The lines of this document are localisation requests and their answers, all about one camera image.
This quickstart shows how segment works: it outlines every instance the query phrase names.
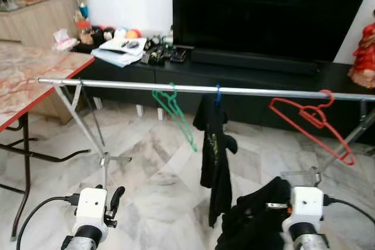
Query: cable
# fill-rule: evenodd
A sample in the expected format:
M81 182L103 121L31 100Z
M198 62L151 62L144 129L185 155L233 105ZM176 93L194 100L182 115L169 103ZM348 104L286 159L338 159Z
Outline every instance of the cable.
M354 204L352 203L349 203L345 200L341 200L341 199L335 199L333 197L330 197L328 196L327 194L324 195L324 199L323 199L323 205L324 206L328 206L328 205L331 205L332 203L341 203L341 204L345 204L345 205L348 205L350 206L351 208L354 208L355 210L361 212L363 215L365 215L371 222L374 223L375 225L375 219L373 217L370 216L370 214L366 213L365 211L361 210L359 207L355 206Z
M354 208L355 210L361 212L363 215L365 215L367 218L369 218L374 224L375 224L375 219L373 217L370 216L370 214L366 213L365 211L361 210L360 208L358 208L357 206L355 206L354 204L352 203L349 203L347 201L344 201L344 200L341 200L341 199L336 199L336 202L337 203L342 203L342 204L345 204L345 205L348 205L348 206L351 206L352 208Z
M68 201L70 202L71 205L73 206L76 206L78 205L78 201L79 201L79 193L74 193L72 194L71 196L57 196L57 197L51 197L45 201L43 201L42 203L40 203L37 207L34 208L33 211L31 211L30 215L27 217L27 219L25 220L25 222L23 223L22 225L22 228L19 230L19 234L18 234L18 237L17 237L17 246L16 246L16 250L20 250L21 249L21 238L22 238L22 234L23 232L25 231L25 228L26 228L26 225L28 224L28 222L30 221L31 217L33 217L33 215L35 214L35 212L37 212L37 210L39 210L43 205L45 205L46 203L48 202L51 202L51 201L54 201L54 200L63 200L63 201Z

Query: marble table top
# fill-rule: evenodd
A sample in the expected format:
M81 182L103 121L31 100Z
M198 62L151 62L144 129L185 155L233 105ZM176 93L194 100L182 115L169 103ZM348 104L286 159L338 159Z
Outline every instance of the marble table top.
M72 78L94 60L80 53L56 53L0 43L0 131L53 91L39 77Z

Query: soundbar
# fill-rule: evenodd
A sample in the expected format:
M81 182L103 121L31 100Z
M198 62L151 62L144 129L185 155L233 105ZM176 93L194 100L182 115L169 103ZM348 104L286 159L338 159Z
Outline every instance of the soundbar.
M222 52L209 49L193 49L191 60L194 63L219 64L245 67L248 69L279 71L283 73L314 75L318 64L294 59L259 56L251 53Z

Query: black cable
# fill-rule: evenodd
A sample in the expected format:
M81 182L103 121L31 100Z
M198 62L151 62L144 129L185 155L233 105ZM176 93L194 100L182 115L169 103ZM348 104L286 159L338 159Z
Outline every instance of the black cable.
M347 202L345 200L341 200L341 199L335 199L335 202L348 205L348 206L354 208L355 210L361 212L363 215L365 215L367 218L369 218L374 223L374 225L375 225L375 219L373 217L371 217L369 213L366 213L365 211L361 210L360 208L358 208L354 204L349 203L349 202Z
M371 222L374 223L375 225L375 219L373 217L370 216L370 214L366 213L365 211L361 210L359 207L355 206L354 204L352 203L349 203L345 200L341 200L341 199L335 199L333 197L330 197L328 196L327 194L324 195L324 198L323 198L323 205L324 206L328 206L328 205L331 205L332 203L341 203L341 204L345 204L345 205L348 205L350 206L351 208L354 208L355 210L357 210L358 212L361 212L363 215L365 215L368 219L370 219Z
M35 209L30 213L30 215L27 217L27 219L25 220L25 222L23 223L22 225L22 228L20 229L19 231L19 234L18 234L18 237L17 237L17 247L16 247L16 250L20 250L21 248L21 238L22 238L22 234L23 232L25 231L25 228L26 228L26 225L28 224L28 222L30 221L31 217L35 214L35 212L37 212L37 210L39 210L43 205L45 205L46 203L48 202L51 202L53 200L63 200L63 201L69 201L69 196L58 196L58 197L51 197L45 201L43 201L42 203L40 203L37 207L35 207Z

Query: orange ball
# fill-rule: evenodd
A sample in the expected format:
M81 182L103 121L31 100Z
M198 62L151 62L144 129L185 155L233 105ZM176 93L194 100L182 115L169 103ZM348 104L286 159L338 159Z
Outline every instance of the orange ball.
M127 32L127 38L132 39L132 38L139 38L139 37L141 37L141 33L136 29L132 29Z

